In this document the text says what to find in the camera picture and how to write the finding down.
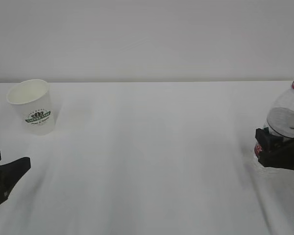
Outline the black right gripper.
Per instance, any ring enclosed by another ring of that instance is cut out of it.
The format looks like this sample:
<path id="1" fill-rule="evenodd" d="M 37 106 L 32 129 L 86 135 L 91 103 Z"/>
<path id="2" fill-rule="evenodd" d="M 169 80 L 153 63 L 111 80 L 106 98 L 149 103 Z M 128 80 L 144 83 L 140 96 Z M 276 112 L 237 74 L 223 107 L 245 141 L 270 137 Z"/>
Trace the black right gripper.
<path id="1" fill-rule="evenodd" d="M 269 128 L 257 128 L 255 138 L 255 153 L 263 167 L 294 170 L 294 138 L 285 141 L 271 134 Z"/>

